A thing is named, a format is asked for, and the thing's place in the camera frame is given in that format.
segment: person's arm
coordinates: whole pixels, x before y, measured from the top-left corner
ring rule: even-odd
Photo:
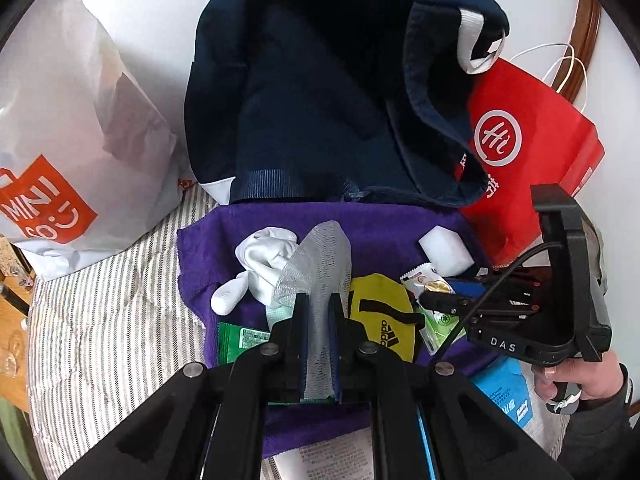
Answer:
[[[558,462],[575,480],[615,478],[631,441],[626,368],[615,353],[606,352],[601,363],[567,359],[553,368],[533,367],[533,372],[536,393],[545,402],[558,392],[553,381],[582,385],[580,406],[571,416]]]

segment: mesh bag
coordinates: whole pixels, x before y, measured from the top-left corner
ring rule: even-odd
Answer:
[[[267,311],[273,322],[292,315],[296,294],[303,292],[309,296],[303,394],[306,400],[334,396],[327,330],[329,297],[334,292],[340,294],[346,316],[350,284],[351,244],[340,224],[331,220],[318,224],[302,240],[273,290],[273,301]]]

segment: finger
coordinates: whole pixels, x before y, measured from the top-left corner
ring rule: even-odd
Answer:
[[[542,381],[545,384],[552,384],[553,380],[547,379],[545,376],[545,369],[541,366],[532,365],[531,371],[536,379]]]
[[[545,377],[557,383],[588,384],[597,372],[597,363],[582,359],[565,359],[558,366],[544,368]]]
[[[534,379],[534,391],[545,402],[549,402],[558,394],[558,388],[555,384],[544,383],[539,377]]]

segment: white circle logo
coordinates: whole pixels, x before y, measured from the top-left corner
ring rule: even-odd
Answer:
[[[480,117],[474,139],[476,152],[489,166],[506,166],[513,162],[522,147],[520,125],[504,110],[491,110]]]

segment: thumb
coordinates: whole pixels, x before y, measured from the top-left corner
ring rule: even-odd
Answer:
[[[558,366],[545,368],[545,377],[558,383],[588,383],[593,377],[593,364],[582,359],[565,359]]]

